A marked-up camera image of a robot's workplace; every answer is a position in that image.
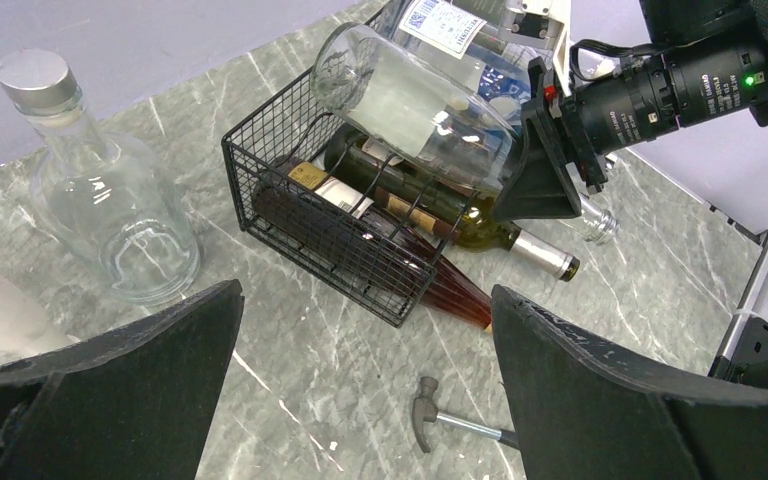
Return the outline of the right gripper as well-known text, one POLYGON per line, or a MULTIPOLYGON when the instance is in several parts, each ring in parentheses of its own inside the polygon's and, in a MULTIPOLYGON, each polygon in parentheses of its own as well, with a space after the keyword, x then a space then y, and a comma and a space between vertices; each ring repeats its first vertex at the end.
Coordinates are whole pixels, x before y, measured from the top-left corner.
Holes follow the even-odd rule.
MULTIPOLYGON (((572 78, 582 84, 561 102, 562 124, 590 191, 607 182, 608 154, 709 119, 702 80, 708 56, 702 41, 618 47, 581 40, 570 47, 572 78)), ((531 99, 521 106, 520 136, 505 164, 510 175, 491 213, 499 222, 574 219, 581 215, 581 199, 545 94, 554 83, 540 57, 529 62, 527 73, 531 99)))

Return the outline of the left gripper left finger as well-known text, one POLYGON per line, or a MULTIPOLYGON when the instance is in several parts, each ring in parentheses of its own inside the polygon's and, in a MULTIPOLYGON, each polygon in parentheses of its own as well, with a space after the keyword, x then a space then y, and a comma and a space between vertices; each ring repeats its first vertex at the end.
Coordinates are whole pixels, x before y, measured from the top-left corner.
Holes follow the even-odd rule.
POLYGON ((0 479, 192 479, 244 312, 238 280, 0 367, 0 479))

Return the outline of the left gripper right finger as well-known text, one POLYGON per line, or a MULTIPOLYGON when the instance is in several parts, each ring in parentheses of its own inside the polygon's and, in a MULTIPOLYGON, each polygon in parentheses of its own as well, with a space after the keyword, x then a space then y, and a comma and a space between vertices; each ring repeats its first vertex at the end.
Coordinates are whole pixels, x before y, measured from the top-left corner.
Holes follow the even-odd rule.
POLYGON ((660 363, 512 289, 493 336, 530 479, 768 479, 768 390, 660 363))

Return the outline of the clear frosted wine bottle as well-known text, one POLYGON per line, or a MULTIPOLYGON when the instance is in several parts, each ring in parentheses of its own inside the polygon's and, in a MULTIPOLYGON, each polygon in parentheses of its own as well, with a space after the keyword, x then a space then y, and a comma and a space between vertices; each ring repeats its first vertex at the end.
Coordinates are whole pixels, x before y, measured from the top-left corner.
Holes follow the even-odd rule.
MULTIPOLYGON (((327 111, 418 169, 491 195, 494 203, 510 175, 505 164, 521 127, 365 24, 344 23, 327 37, 311 71, 311 90, 327 111)), ((614 240, 615 216, 579 195, 581 215, 558 220, 569 221, 588 242, 614 240)))

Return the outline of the round clear glass bottle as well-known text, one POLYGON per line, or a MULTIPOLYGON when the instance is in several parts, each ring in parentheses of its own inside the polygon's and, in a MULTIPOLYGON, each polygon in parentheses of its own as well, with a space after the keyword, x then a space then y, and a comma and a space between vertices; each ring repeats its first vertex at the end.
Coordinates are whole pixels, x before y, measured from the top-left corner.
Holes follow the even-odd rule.
POLYGON ((144 306, 176 300, 197 275, 200 250, 153 151, 103 131, 72 69, 52 51, 5 55, 0 85, 46 144, 29 191, 48 231, 111 295, 144 306))

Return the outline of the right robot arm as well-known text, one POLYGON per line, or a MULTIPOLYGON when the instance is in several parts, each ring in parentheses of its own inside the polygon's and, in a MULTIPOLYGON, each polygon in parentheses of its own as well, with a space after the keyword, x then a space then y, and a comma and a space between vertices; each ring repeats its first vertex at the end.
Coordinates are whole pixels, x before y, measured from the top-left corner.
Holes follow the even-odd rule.
POLYGON ((528 65, 531 97, 498 221, 571 219, 582 202, 568 167, 592 192, 609 153, 741 110, 768 126, 768 1, 644 1, 649 40, 619 47, 568 40, 566 1, 510 1, 508 41, 542 38, 553 62, 528 65))

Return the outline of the blue label clear bottle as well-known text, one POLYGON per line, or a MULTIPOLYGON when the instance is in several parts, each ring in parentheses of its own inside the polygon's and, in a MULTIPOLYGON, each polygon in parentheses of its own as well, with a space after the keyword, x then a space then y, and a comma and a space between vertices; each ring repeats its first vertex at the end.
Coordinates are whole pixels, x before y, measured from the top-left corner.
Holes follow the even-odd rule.
POLYGON ((532 98, 527 80, 490 65, 481 71, 477 94, 512 126, 521 124, 522 105, 532 98))

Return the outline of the green wine bottle silver cap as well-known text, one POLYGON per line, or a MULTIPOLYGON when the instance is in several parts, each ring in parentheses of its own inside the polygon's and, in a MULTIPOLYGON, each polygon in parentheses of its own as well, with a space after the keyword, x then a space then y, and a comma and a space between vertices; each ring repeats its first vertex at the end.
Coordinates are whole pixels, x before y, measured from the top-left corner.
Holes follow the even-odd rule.
POLYGON ((494 198, 457 188, 419 171, 359 129, 342 125, 328 142, 326 171, 411 227, 450 239, 471 252, 499 249, 564 282, 578 273, 580 260, 491 215, 494 198))

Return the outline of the clear bottle white label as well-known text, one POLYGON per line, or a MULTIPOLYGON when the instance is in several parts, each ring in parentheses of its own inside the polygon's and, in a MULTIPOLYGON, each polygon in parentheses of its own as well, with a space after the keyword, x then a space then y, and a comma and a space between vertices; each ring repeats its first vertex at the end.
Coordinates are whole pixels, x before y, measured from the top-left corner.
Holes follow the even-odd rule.
POLYGON ((486 65, 529 83, 527 64, 538 55, 498 38, 494 25, 450 1, 391 1, 379 31, 475 93, 486 65))

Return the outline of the red wine bottle gold cap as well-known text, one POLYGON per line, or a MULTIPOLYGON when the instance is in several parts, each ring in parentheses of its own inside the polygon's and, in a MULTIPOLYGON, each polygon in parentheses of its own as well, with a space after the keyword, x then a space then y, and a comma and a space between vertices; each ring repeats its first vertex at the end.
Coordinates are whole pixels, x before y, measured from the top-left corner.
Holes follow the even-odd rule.
POLYGON ((363 193, 297 157, 265 171, 254 211, 360 287, 447 313, 486 332, 491 299, 434 245, 363 193))

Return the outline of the small grey hammer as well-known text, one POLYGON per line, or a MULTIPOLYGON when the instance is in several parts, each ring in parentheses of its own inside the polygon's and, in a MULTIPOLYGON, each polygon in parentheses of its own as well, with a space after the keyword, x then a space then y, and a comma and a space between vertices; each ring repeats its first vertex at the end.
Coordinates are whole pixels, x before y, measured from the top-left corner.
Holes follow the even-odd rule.
POLYGON ((432 451, 425 434, 425 425, 440 423, 453 428, 465 430, 479 436, 492 439, 517 451, 520 450, 517 435, 514 431, 491 428, 470 420, 466 420, 440 410, 434 399, 439 382, 429 376, 419 379, 419 387, 411 405, 411 426, 419 449, 428 454, 432 451))

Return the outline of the white pvc pipe frame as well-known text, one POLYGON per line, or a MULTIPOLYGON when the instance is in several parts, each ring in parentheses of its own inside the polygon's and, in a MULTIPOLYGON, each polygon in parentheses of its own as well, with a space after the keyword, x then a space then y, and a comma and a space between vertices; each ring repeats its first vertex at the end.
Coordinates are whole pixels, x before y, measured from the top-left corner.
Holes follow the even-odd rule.
POLYGON ((34 299, 0 275, 0 351, 26 358, 76 342, 55 327, 34 299))

